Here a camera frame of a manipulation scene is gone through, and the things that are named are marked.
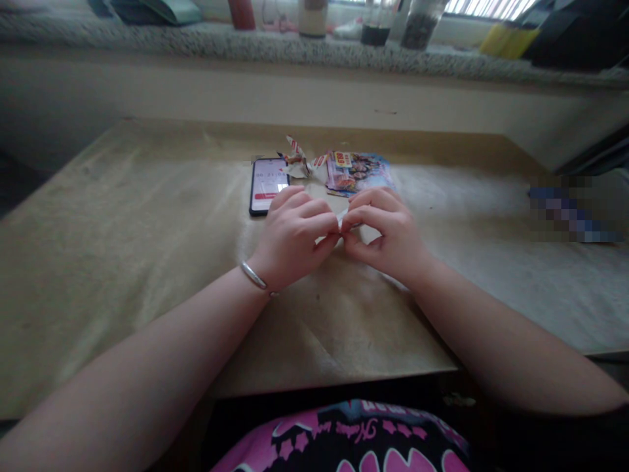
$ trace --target red bottle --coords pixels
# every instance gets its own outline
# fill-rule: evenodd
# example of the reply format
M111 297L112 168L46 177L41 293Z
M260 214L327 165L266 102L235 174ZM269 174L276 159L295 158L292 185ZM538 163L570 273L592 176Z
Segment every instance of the red bottle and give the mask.
M237 30L254 30L256 19L251 0L228 0L231 21Z

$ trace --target hand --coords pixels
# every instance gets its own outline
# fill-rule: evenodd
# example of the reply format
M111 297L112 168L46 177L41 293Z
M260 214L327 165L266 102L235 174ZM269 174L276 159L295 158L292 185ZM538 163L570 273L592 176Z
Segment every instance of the hand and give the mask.
M320 237L325 239L315 244ZM339 222L323 199L314 200L303 186L283 189L271 202L254 255L253 271L278 292L315 270L340 239Z
M382 236L366 245L349 232L352 226L361 223L377 229ZM409 288L429 270L433 261L419 238L413 215L400 196L388 187L370 188L349 199L341 235L350 257Z

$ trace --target window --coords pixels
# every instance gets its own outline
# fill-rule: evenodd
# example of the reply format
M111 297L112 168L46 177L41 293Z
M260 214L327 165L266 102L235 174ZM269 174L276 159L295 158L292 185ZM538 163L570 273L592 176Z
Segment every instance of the window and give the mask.
M515 20L536 0L450 0L447 13Z

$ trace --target bottle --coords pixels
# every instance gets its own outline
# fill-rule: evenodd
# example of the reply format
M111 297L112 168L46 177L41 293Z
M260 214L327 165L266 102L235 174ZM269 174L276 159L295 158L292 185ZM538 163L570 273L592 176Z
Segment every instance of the bottle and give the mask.
M366 0L360 42L367 46L384 46L389 37L399 0Z
M254 30L256 28L251 0L227 0L227 2L229 3L229 11L231 11L231 21L236 30Z
M326 37L328 0L299 0L299 35L310 38Z
M447 3L448 0L412 0L400 44L409 49L425 50Z

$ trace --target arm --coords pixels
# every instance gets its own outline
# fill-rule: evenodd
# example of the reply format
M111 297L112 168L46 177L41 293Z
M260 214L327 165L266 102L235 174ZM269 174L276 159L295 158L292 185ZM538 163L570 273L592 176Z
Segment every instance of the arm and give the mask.
M250 267L239 267L91 362L0 442L0 470L143 471L174 440L269 300L315 269L339 236L303 187L274 201Z
M348 232L357 223L382 236L365 245ZM413 292L444 341L497 398L529 411L566 415L608 412L629 401L594 363L434 259L392 190L352 197L341 232L350 256Z

